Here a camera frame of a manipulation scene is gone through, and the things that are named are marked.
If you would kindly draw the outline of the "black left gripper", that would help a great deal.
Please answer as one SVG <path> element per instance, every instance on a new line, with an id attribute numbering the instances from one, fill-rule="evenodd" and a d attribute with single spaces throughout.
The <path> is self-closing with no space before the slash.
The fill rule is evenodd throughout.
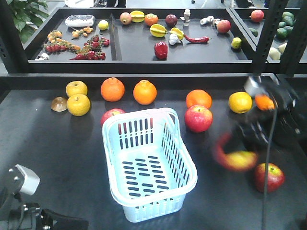
<path id="1" fill-rule="evenodd" d="M 0 208 L 1 230 L 88 230 L 89 221 L 65 216 L 50 209 L 41 209 L 38 203 Z"/>

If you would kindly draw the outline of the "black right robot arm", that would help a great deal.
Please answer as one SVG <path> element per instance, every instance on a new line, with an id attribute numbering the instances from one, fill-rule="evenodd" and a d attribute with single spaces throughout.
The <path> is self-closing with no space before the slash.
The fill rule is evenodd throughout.
<path id="1" fill-rule="evenodd" d="M 252 109 L 235 131 L 246 143 L 266 146 L 270 133 L 276 145 L 298 145 L 307 150 L 307 91 L 294 89 L 293 78 L 249 76 L 244 89 L 251 96 L 264 94 L 273 100 L 275 109 Z"/>

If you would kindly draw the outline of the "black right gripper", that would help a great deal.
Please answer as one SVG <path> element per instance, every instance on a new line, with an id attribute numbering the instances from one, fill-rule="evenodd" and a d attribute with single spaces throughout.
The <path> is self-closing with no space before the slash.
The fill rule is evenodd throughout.
<path id="1" fill-rule="evenodd" d="M 234 115 L 234 139 L 241 142 L 248 150 L 263 149 L 268 146 L 277 147 L 277 126 L 281 109 L 262 111 L 256 107 L 250 111 Z"/>

